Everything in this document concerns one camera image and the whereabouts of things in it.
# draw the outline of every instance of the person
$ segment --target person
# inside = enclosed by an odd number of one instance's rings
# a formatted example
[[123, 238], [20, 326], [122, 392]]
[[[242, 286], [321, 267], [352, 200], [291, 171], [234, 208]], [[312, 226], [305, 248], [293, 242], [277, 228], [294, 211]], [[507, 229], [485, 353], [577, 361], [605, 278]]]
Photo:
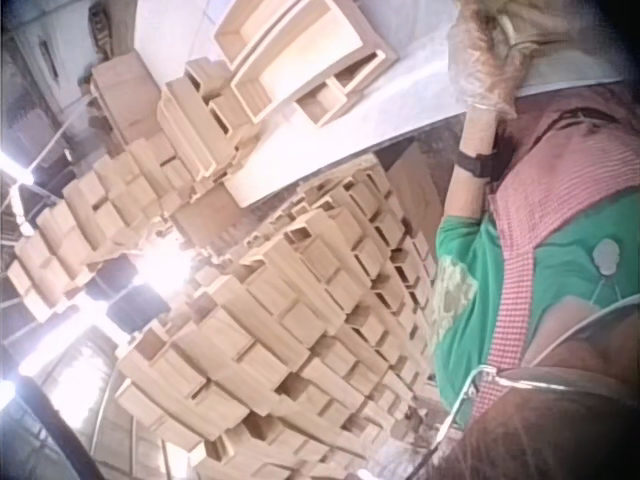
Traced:
[[[637, 473], [640, 451], [640, 123], [618, 86], [525, 99], [535, 111], [514, 120], [535, 46], [500, 61], [487, 17], [462, 1], [449, 38], [452, 81], [470, 106], [436, 239], [441, 399], [453, 408], [484, 364], [562, 372], [567, 385], [585, 377], [610, 394], [480, 381], [456, 412], [462, 440], [424, 478], [624, 478], [612, 473], [629, 458]], [[631, 392], [632, 405], [612, 390]]]

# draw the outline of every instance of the white work table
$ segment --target white work table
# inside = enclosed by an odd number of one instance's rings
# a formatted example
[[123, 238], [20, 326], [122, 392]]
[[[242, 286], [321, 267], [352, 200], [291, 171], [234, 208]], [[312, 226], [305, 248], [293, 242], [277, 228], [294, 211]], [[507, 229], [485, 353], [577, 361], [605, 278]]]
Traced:
[[[218, 58], [211, 33], [226, 3], [139, 0], [135, 47], [159, 84], [181, 75], [191, 58]], [[446, 35], [456, 15], [453, 1], [361, 0], [359, 4], [399, 60], [366, 89], [350, 112], [323, 128], [315, 127], [291, 104], [267, 117], [260, 143], [245, 167], [226, 182], [241, 206], [333, 162], [464, 110], [447, 73]], [[520, 94], [619, 77], [603, 58], [567, 49], [536, 60]]]

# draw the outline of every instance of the pink checkered apron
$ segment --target pink checkered apron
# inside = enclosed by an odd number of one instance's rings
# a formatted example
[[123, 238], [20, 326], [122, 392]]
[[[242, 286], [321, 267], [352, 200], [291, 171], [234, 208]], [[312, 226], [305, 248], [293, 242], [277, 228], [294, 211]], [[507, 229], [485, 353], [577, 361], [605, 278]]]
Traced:
[[[606, 105], [595, 106], [611, 111]], [[571, 108], [582, 105], [571, 105]], [[554, 117], [546, 121], [548, 125]], [[553, 232], [600, 200], [640, 184], [640, 140], [622, 124], [559, 124], [514, 167], [490, 198], [504, 255], [504, 284], [488, 362], [520, 365], [533, 297], [534, 251]], [[506, 389], [481, 384], [477, 418]]]

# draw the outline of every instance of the black wristband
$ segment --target black wristband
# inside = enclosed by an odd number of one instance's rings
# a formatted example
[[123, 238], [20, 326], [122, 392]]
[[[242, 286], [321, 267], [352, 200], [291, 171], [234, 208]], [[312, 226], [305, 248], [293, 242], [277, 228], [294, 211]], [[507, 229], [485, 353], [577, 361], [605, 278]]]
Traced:
[[458, 150], [456, 165], [469, 172], [475, 178], [491, 179], [495, 157], [495, 151], [489, 155], [476, 155], [472, 157]]

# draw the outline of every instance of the green shirt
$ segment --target green shirt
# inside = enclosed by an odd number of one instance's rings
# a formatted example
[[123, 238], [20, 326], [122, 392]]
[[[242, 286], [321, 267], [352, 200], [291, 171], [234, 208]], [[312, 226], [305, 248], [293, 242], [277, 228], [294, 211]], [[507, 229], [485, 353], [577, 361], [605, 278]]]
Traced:
[[[580, 214], [536, 248], [527, 344], [545, 312], [561, 299], [591, 300], [602, 278], [592, 254], [605, 238], [620, 247], [614, 278], [622, 298], [638, 293], [639, 207], [637, 190], [623, 192]], [[490, 215], [482, 221], [447, 217], [438, 230], [437, 254], [440, 264], [445, 260], [445, 264], [466, 267], [475, 290], [435, 348], [440, 395], [451, 408], [471, 370], [486, 362], [496, 326], [504, 261], [494, 219]], [[617, 300], [614, 283], [606, 282], [593, 302], [605, 308]]]

